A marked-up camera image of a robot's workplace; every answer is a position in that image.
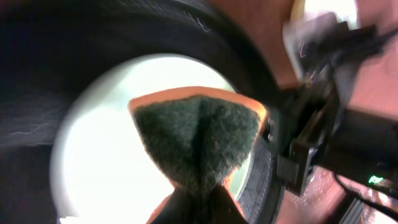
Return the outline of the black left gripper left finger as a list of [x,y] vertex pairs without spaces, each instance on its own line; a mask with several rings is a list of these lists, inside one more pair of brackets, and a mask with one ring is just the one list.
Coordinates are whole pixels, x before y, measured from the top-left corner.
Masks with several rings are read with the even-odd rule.
[[205,209],[200,197],[185,189],[176,188],[154,210],[151,224],[205,223]]

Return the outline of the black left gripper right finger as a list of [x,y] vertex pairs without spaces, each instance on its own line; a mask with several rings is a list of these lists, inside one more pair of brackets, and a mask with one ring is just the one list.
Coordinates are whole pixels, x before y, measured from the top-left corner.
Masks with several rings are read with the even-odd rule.
[[209,222],[211,224],[248,224],[232,199],[229,191],[217,185],[209,197]]

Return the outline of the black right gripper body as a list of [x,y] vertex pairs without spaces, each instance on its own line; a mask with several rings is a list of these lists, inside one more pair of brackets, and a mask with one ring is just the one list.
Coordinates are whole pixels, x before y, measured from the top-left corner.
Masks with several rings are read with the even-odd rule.
[[270,191],[288,189],[300,195],[339,126],[337,84],[327,78],[294,91],[274,88],[264,102],[269,110],[269,147],[275,154]]

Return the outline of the green yellow sponge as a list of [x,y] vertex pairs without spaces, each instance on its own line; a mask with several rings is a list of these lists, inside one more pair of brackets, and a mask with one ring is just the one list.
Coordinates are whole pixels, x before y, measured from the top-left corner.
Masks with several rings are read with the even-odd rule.
[[133,98],[128,108],[146,153],[193,195],[207,194],[242,165],[267,118],[252,98],[202,86]]

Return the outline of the light green plate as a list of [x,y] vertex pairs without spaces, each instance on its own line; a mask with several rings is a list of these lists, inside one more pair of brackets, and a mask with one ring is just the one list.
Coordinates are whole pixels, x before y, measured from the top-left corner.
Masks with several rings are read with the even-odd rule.
[[74,102],[53,145],[50,188],[59,223],[145,223],[173,192],[130,115],[131,99],[185,86],[236,91],[214,67],[177,54],[127,60]]

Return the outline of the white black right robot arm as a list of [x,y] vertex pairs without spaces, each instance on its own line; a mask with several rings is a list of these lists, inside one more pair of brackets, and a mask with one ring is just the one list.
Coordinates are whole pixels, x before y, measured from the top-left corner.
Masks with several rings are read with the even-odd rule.
[[291,92],[268,115],[277,176],[301,195],[320,166],[397,198],[397,121],[349,110],[332,79]]

